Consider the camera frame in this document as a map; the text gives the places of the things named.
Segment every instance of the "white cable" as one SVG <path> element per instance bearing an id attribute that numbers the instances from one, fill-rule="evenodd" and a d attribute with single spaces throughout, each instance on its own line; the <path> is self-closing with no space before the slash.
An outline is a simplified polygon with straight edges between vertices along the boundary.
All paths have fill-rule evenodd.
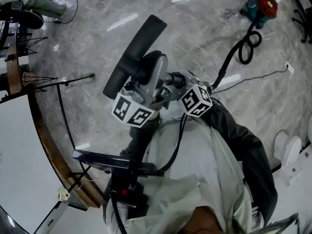
<path id="1" fill-rule="evenodd" d="M 104 4 L 106 7 L 110 7 L 110 8 L 113 8 L 114 10 L 116 10 L 116 11 L 122 11 L 122 12 L 126 13 L 126 14 L 129 15 L 129 16 L 133 16 L 133 17 L 135 17 L 137 20 L 139 20 L 139 21 L 142 22 L 142 23 L 145 22 L 145 21 L 142 21 L 142 20 L 141 20 L 140 18 L 138 18 L 137 16 L 132 15 L 132 14 L 128 13 L 128 12 L 125 11 L 125 10 L 116 9 L 115 7 L 113 7 L 113 6 L 111 6 L 111 5 L 107 5 L 105 2 L 100 2 L 100 1 L 95 1 L 95 0 L 91 0 L 91 1 L 93 1 L 93 2 L 95 2 L 95 3 L 102 3 L 102 4 Z M 211 81 L 210 77 L 203 71 L 203 69 L 201 68 L 201 66 L 200 66 L 197 62 L 195 62 L 195 61 L 192 59 L 192 57 L 190 56 L 190 53 L 189 53 L 186 49 L 182 48 L 179 44 L 177 44 L 177 42 L 176 42 L 172 37 L 168 36 L 168 35 L 165 34 L 164 32 L 162 32 L 162 33 L 163 33 L 163 35 L 165 35 L 166 37 L 168 37 L 169 39 L 171 39 L 171 40 L 174 42 L 174 44 L 175 44 L 178 48 L 180 48 L 181 50 L 183 50 L 183 51 L 188 55 L 189 59 L 190 59 L 194 64 L 196 64 L 196 65 L 199 67 L 199 69 L 200 69 L 200 71 L 203 73 L 203 75 L 204 75 L 205 77 L 207 77 L 208 80 L 209 80 L 209 82 L 210 82 L 210 84 L 212 84 L 212 81 Z"/>
<path id="2" fill-rule="evenodd" d="M 103 182 L 105 182 L 105 183 L 108 183 L 108 181 L 106 181 L 106 180 L 102 180 L 102 179 L 87 179 L 87 178 L 85 178 L 85 177 L 82 177 L 83 179 L 85 179 L 85 180 L 88 180 L 88 181 L 90 181 L 90 182 L 92 182 L 92 181 L 103 181 Z M 79 191 L 80 190 L 80 188 L 83 186 L 83 180 L 81 179 L 81 185 L 80 185 L 80 187 L 78 188 L 78 189 L 76 189 L 75 187 L 74 187 L 74 189 L 75 190 L 77 190 L 77 191 Z"/>
<path id="3" fill-rule="evenodd" d="M 216 89 L 214 90 L 214 92 L 215 92 L 215 94 L 216 94 L 216 99 L 218 99 L 219 94 L 218 94 L 218 92 L 216 91 Z"/>
<path id="4" fill-rule="evenodd" d="M 292 60 L 292 58 L 293 58 L 293 48 L 292 48 L 292 43 L 291 43 L 291 37 L 290 37 L 290 35 L 288 34 L 288 32 L 287 32 L 287 30 L 285 30 L 285 32 L 286 32 L 286 34 L 287 34 L 287 36 L 288 36 L 288 40 L 289 40 L 289 47 L 290 47 L 290 49 L 291 49 L 291 57 L 290 57 L 290 59 L 289 59 L 289 63 L 291 62 L 291 60 Z"/>
<path id="5" fill-rule="evenodd" d="M 87 178 L 85 178 L 85 177 L 83 177 L 83 179 L 85 179 L 85 180 L 88 180 L 88 181 L 103 181 L 103 182 L 105 182 L 105 183 L 107 183 L 108 181 L 106 181 L 106 180 L 102 180 L 102 179 L 91 179 L 91 180 L 89 180 L 89 179 L 87 179 Z"/>

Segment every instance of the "black hose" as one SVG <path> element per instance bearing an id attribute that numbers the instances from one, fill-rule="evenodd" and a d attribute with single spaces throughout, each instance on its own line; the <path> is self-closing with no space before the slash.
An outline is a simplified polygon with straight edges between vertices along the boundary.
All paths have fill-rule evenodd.
<path id="1" fill-rule="evenodd" d="M 230 61 L 233 57 L 233 55 L 235 54 L 235 52 L 238 50 L 238 58 L 239 61 L 244 64 L 247 65 L 251 62 L 252 58 L 253 58 L 253 54 L 254 54 L 254 48 L 258 47 L 260 45 L 260 43 L 262 42 L 262 36 L 259 32 L 257 31 L 252 31 L 253 27 L 256 25 L 256 23 L 263 17 L 262 12 L 258 11 L 256 18 L 253 20 L 253 22 L 251 23 L 247 34 L 244 36 L 244 38 L 242 40 L 240 40 L 228 53 L 228 55 L 225 58 L 225 61 L 219 71 L 218 77 L 216 78 L 215 82 L 212 85 L 213 90 L 216 89 L 218 87 L 218 85 L 220 84 L 220 82 L 222 81 L 222 79 L 225 76 L 226 73 L 226 69 L 228 68 Z M 252 43 L 252 41 L 250 40 L 250 37 L 256 35 L 259 37 L 259 40 L 256 43 Z M 245 46 L 245 44 L 247 44 L 250 48 L 250 53 L 249 56 L 246 60 L 243 59 L 242 56 L 242 52 L 243 52 L 243 48 Z"/>
<path id="2" fill-rule="evenodd" d="M 112 196 L 111 196 L 111 201 L 112 201 L 112 205 L 113 205 L 113 209 L 114 209 L 114 212 L 115 212 L 115 216 L 116 216 L 116 221 L 117 221 L 117 225 L 120 229 L 120 232 L 121 234 L 127 234 L 127 231 L 122 223 L 122 220 L 120 218 L 120 215 L 119 215 L 119 211 L 118 211 L 118 207 L 117 207 L 117 202 L 116 202 L 116 199 L 115 199 L 115 195 L 112 193 Z"/>

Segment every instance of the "white table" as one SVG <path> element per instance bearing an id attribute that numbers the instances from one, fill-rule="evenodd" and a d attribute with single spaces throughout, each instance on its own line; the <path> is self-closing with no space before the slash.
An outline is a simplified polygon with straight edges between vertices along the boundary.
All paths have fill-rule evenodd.
<path id="1" fill-rule="evenodd" d="M 58 202 L 61 181 L 35 129 L 28 97 L 0 104 L 0 205 L 28 233 Z"/>

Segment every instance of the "power outlet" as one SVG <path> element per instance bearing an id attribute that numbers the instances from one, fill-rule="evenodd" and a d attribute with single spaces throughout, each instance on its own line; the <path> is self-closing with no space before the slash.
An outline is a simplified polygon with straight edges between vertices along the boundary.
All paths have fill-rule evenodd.
<path id="1" fill-rule="evenodd" d="M 285 66 L 288 68 L 288 71 L 291 72 L 291 74 L 294 73 L 294 69 L 288 61 L 285 63 Z"/>
<path id="2" fill-rule="evenodd" d="M 61 186 L 58 189 L 59 201 L 61 201 L 61 202 L 67 201 L 69 197 L 70 197 L 70 194 L 69 194 L 68 190 L 66 188 L 64 188 L 63 186 Z"/>

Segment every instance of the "gray floor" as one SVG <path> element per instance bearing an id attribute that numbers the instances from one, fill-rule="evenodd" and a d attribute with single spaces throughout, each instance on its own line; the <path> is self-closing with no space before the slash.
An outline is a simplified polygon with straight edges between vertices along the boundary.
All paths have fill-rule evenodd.
<path id="1" fill-rule="evenodd" d="M 141 20 L 155 14 L 168 24 L 165 33 L 189 51 L 212 80 L 217 76 L 228 51 L 240 40 L 250 25 L 239 14 L 230 19 L 222 16 L 227 8 L 240 8 L 246 0 L 190 0 L 172 3 L 171 0 L 97 0 L 118 9 L 137 13 Z M 69 9 L 64 21 L 75 11 L 76 0 L 63 0 Z M 312 46 L 302 44 L 302 29 L 291 17 L 296 8 L 293 0 L 279 2 L 278 17 L 260 30 L 262 44 L 255 49 L 252 62 L 245 66 L 238 57 L 232 59 L 227 76 L 240 74 L 242 78 L 265 75 L 284 70 L 285 61 L 292 56 L 294 74 L 289 71 L 264 79 L 247 81 L 219 98 L 239 124 L 247 126 L 262 141 L 271 165 L 275 135 L 286 129 L 306 141 L 307 121 L 312 113 L 311 77 Z M 88 143 L 88 151 L 119 154 L 130 141 L 128 128 L 110 114 L 113 101 L 102 93 L 106 81 L 121 54 L 142 25 L 136 19 L 111 31 L 107 28 L 127 17 L 122 11 L 107 8 L 90 0 L 79 0 L 74 20 L 66 25 L 46 23 L 36 36 L 47 36 L 34 50 L 30 66 L 37 76 L 59 79 L 77 78 L 94 72 L 92 81 L 80 81 L 61 88 L 66 114 L 76 145 Z M 165 36 L 160 36 L 152 49 L 165 53 L 169 70 L 189 69 L 205 79 L 199 68 L 185 52 Z M 61 116 L 56 89 L 38 93 L 39 106 L 59 149 L 75 171 L 79 165 L 71 159 L 72 147 Z M 94 178 L 108 178 L 95 169 Z M 105 183 L 98 181 L 102 188 Z"/>

